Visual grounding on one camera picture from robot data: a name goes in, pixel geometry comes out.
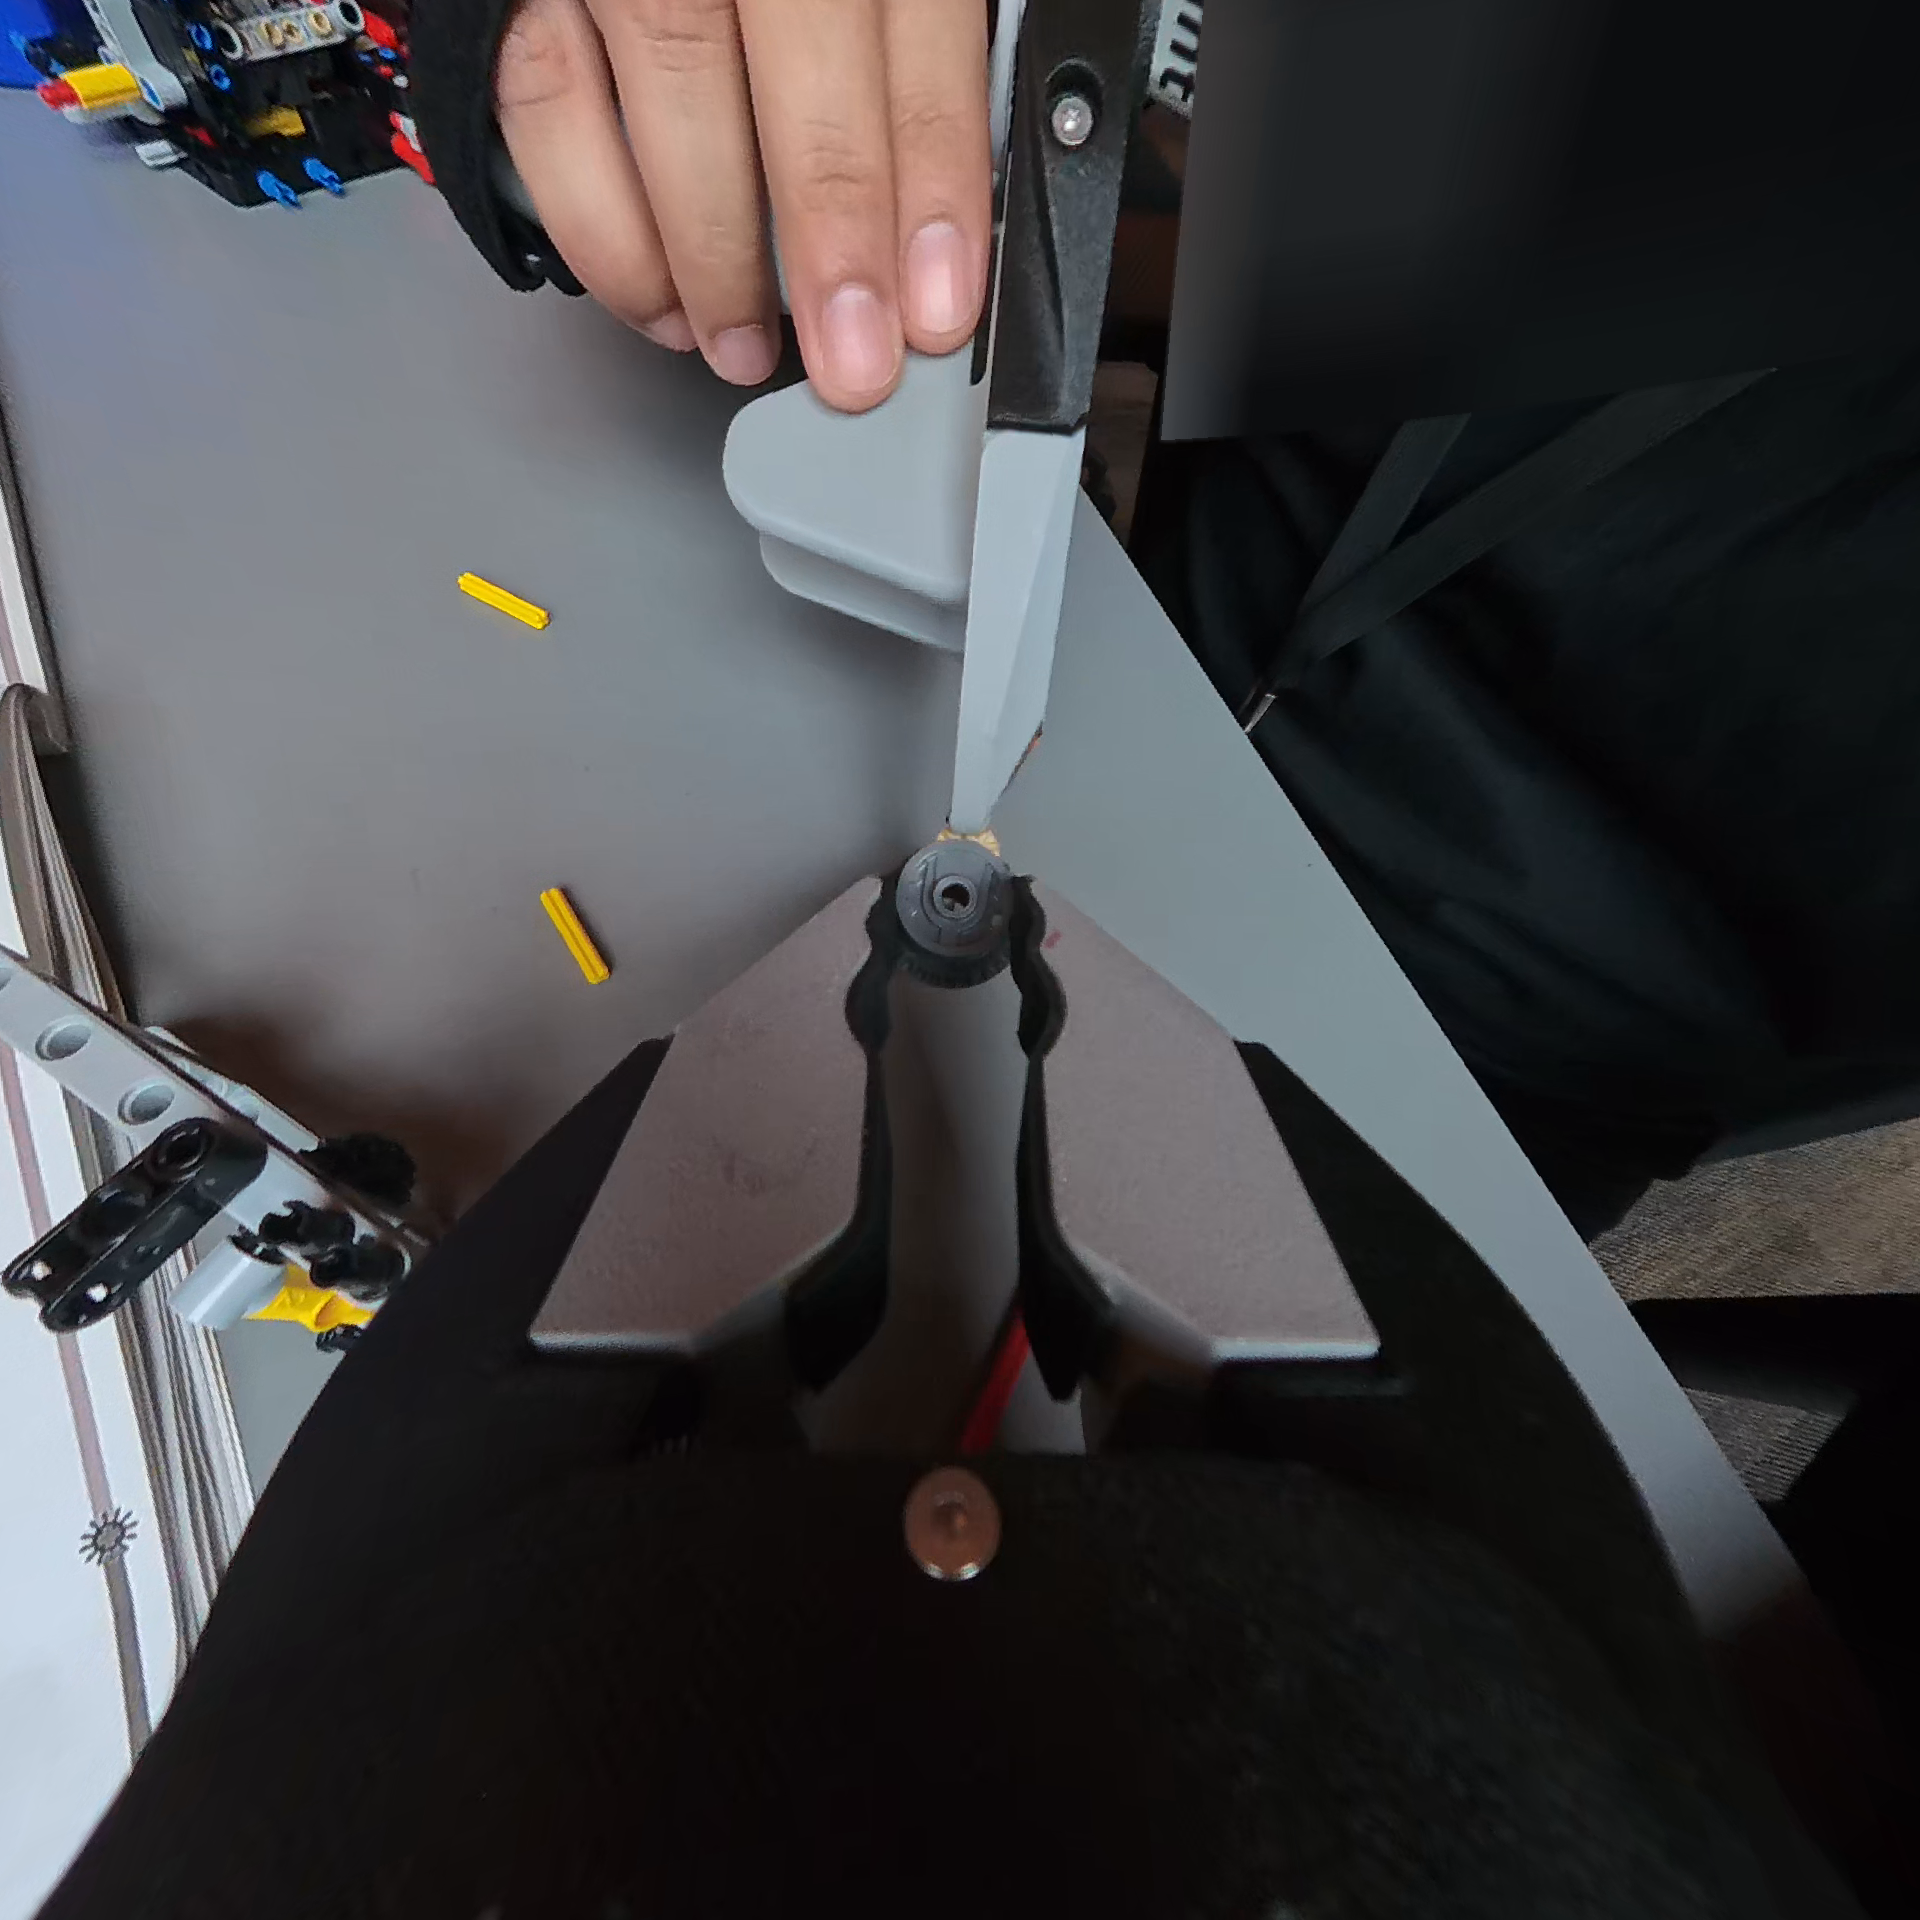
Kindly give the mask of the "pile of loose lego pieces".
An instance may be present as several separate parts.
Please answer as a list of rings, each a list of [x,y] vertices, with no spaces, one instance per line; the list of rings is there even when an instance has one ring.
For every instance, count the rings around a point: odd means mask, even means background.
[[[410,6],[3,6],[3,87],[230,206],[436,183]]]

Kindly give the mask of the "red lego axle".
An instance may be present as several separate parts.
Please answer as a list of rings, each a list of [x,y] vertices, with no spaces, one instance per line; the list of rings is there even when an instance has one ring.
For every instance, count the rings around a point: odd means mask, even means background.
[[[1008,1317],[989,1351],[983,1378],[976,1384],[964,1424],[955,1432],[962,1458],[983,1458],[995,1452],[1004,1419],[1026,1370],[1026,1359],[1032,1359],[1032,1338],[1026,1338],[1022,1309],[1008,1304]]]

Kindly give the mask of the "person's right hand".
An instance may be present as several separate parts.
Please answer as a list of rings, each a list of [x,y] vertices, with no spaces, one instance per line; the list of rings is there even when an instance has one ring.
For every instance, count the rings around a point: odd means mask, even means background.
[[[494,123],[571,277],[737,388],[780,318],[841,414],[976,334],[989,6],[517,6]]]

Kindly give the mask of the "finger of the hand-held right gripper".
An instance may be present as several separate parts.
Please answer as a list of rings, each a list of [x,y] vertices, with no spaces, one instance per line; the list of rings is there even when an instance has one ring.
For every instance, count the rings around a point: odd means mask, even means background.
[[[949,822],[992,826],[1045,731],[1087,435],[995,426],[980,456]]]

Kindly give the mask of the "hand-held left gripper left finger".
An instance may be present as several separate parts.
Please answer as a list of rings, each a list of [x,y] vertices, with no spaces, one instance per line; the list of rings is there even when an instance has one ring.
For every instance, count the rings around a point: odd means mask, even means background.
[[[888,1304],[892,943],[863,879],[668,1038],[534,1346],[825,1391]]]

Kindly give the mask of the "grey lego differential gear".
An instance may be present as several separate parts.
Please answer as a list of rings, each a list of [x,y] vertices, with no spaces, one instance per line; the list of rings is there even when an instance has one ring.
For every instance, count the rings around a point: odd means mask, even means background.
[[[903,967],[967,993],[1008,967],[1016,879],[980,838],[938,838],[896,879]]]

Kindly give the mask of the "grey lego frame assembly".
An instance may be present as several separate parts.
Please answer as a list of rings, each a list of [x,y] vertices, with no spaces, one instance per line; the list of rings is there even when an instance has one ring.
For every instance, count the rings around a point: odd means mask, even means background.
[[[72,1212],[3,1263],[3,1288],[48,1330],[87,1330],[122,1313],[176,1255],[220,1229],[180,1288],[199,1329],[266,1313],[294,1270],[361,1317],[427,1255],[410,1157],[373,1135],[318,1137],[189,1047],[60,989],[3,948],[3,1047],[53,1076],[128,1157]]]

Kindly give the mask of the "lego instruction booklet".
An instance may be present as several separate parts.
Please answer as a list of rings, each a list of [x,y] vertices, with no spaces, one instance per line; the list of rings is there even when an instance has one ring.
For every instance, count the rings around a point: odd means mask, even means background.
[[[41,565],[3,435],[3,989],[27,962],[122,1016],[48,758],[69,750]],[[3,1297],[3,1761],[114,1781],[148,1748],[259,1511],[230,1374],[169,1261],[77,1334]]]

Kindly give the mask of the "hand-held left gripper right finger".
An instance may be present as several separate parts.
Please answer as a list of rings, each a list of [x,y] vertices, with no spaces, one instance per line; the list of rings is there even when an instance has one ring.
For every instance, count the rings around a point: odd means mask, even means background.
[[[1384,1384],[1378,1330],[1240,1043],[1021,879],[1021,1317],[1051,1400]]]

